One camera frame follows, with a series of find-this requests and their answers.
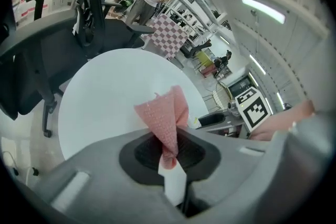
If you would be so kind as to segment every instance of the white round table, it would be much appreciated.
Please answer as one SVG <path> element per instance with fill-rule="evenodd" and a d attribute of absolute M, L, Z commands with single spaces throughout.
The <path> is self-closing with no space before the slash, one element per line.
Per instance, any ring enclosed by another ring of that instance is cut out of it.
<path fill-rule="evenodd" d="M 183 89 L 190 115 L 208 113 L 191 80 L 156 54 L 119 49 L 93 58 L 72 78 L 60 104 L 58 133 L 64 158 L 96 141 L 147 128 L 134 105 L 174 85 Z"/>

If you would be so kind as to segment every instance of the black office chair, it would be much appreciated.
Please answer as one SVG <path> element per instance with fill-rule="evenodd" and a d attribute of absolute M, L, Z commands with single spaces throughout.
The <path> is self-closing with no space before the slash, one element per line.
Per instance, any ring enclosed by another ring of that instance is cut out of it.
<path fill-rule="evenodd" d="M 54 94 L 63 95 L 59 86 L 71 79 L 87 58 L 72 34 L 76 10 L 41 18 L 43 1 L 36 0 L 34 22 L 8 31 L 0 44 L 0 108 L 15 120 L 18 113 L 28 114 L 44 99 L 42 130 L 45 137 L 51 137 L 47 120 L 57 104 Z"/>
<path fill-rule="evenodd" d="M 211 46 L 212 44 L 209 41 L 207 41 L 206 43 L 202 45 L 192 48 L 190 51 L 185 46 L 182 46 L 180 51 L 183 53 L 185 58 L 192 58 L 192 57 L 195 57 L 196 53 L 198 53 L 200 50 L 211 47 Z"/>
<path fill-rule="evenodd" d="M 81 8 L 81 2 L 78 6 L 80 14 L 78 38 L 88 56 L 93 57 L 120 48 L 140 48 L 144 45 L 140 35 L 154 33 L 148 26 L 126 25 L 118 19 L 105 19 L 110 7 L 120 4 L 101 0 L 83 0 L 83 3 L 84 10 Z"/>

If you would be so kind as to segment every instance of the checkerboard pattern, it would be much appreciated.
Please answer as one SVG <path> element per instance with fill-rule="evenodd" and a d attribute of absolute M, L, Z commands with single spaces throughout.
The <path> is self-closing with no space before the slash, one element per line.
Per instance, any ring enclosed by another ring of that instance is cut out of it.
<path fill-rule="evenodd" d="M 155 29 L 155 33 L 147 38 L 163 51 L 166 59 L 173 59 L 188 39 L 188 34 L 165 14 L 155 19 L 150 27 Z"/>

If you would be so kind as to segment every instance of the fluorescent light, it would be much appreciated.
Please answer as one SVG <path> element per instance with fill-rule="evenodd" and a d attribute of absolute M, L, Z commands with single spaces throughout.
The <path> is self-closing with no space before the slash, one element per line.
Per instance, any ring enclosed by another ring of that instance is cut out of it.
<path fill-rule="evenodd" d="M 249 72 L 249 75 L 251 76 L 251 78 L 253 79 L 254 83 L 256 84 L 257 87 L 259 87 L 258 83 L 256 82 L 256 80 L 254 79 L 254 77 L 252 76 L 252 74 Z"/>
<path fill-rule="evenodd" d="M 284 102 L 283 102 L 283 100 L 282 100 L 282 98 L 281 98 L 279 92 L 277 92 L 277 96 L 278 96 L 278 98 L 279 98 L 279 100 L 280 100 L 280 103 L 281 103 L 281 105 L 282 105 L 282 108 L 285 109 Z"/>
<path fill-rule="evenodd" d="M 230 45 L 229 41 L 227 41 L 224 37 L 220 36 L 220 38 L 221 38 L 225 43 L 227 43 L 228 45 Z"/>
<path fill-rule="evenodd" d="M 260 10 L 263 13 L 266 13 L 268 16 L 272 17 L 273 19 L 277 20 L 279 23 L 284 24 L 285 23 L 285 15 L 278 12 L 277 10 L 266 6 L 260 2 L 254 1 L 254 0 L 241 0 L 244 4 L 251 6 L 253 8 L 256 8 Z"/>
<path fill-rule="evenodd" d="M 266 97 L 265 97 L 265 100 L 266 100 L 266 103 L 267 103 L 267 105 L 268 105 L 268 107 L 269 107 L 269 109 L 270 109 L 270 111 L 271 111 L 271 113 L 272 113 L 272 115 L 273 115 L 273 110 L 272 110 L 271 106 L 269 105 L 269 102 L 268 102 L 268 100 L 267 100 Z"/>
<path fill-rule="evenodd" d="M 257 62 L 257 60 L 254 59 L 252 55 L 250 55 L 250 58 L 251 58 L 251 59 L 253 60 L 253 62 L 260 68 L 260 70 L 262 71 L 262 73 L 263 73 L 264 75 L 266 75 L 266 71 L 261 67 L 261 65 Z"/>

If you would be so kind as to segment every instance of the checkered board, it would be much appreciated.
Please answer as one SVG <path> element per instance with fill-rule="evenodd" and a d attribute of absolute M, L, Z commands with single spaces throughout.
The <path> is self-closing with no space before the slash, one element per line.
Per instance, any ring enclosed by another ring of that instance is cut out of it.
<path fill-rule="evenodd" d="M 261 125 L 270 115 L 263 95 L 251 87 L 236 98 L 236 106 L 249 132 Z"/>
<path fill-rule="evenodd" d="M 161 14 L 151 27 L 155 33 L 148 35 L 148 38 L 163 51 L 166 59 L 173 59 L 188 39 L 188 34 L 165 14 Z"/>

